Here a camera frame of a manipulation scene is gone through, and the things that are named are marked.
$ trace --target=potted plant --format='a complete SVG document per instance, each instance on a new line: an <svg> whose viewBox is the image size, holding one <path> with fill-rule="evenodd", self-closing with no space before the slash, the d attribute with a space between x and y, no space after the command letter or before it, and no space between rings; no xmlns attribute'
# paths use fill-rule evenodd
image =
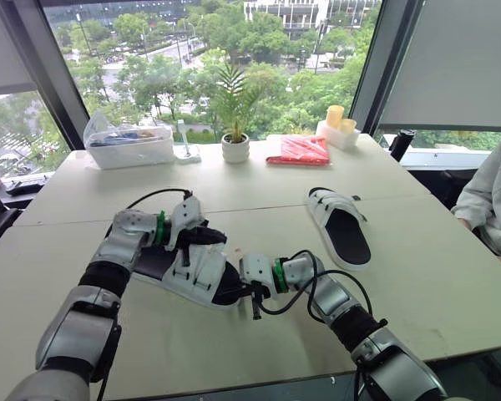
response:
<svg viewBox="0 0 501 401"><path fill-rule="evenodd" d="M221 138L223 158L229 163L240 163L249 158L249 137L244 131L261 91L249 87L243 72L228 63L220 69L219 76L215 111L225 126L226 134Z"/></svg>

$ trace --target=plant pot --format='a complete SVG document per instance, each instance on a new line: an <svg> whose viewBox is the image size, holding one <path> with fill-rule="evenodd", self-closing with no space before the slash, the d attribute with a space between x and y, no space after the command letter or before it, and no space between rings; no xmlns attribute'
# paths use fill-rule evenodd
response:
<svg viewBox="0 0 501 401"><path fill-rule="evenodd" d="M249 159L249 137L243 134L243 142L233 144L230 134L223 135L220 140L223 147L223 158L228 163L241 163Z"/></svg>

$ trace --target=person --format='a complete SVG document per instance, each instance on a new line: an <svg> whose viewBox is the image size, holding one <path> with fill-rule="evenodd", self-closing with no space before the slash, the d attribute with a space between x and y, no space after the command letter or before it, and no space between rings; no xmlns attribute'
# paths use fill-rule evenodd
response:
<svg viewBox="0 0 501 401"><path fill-rule="evenodd" d="M501 261L501 143L481 164L451 212Z"/></svg>

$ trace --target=yellow candle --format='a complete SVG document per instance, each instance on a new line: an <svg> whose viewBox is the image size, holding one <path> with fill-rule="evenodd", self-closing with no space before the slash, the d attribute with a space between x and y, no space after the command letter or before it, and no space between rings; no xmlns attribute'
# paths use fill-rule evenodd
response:
<svg viewBox="0 0 501 401"><path fill-rule="evenodd" d="M350 135L357 126L357 122L354 119L343 119L340 123L340 131L343 134Z"/></svg>
<svg viewBox="0 0 501 401"><path fill-rule="evenodd" d="M329 127L338 129L343 117L343 107L330 106L326 111L326 123Z"/></svg>

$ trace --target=white slipper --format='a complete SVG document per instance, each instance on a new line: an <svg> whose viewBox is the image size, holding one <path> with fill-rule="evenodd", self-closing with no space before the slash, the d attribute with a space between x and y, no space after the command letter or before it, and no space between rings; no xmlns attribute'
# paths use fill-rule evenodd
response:
<svg viewBox="0 0 501 401"><path fill-rule="evenodd" d="M313 188L308 193L308 207L338 266L350 271L369 266L371 251L360 229L360 223L366 218L352 198L327 188Z"/></svg>

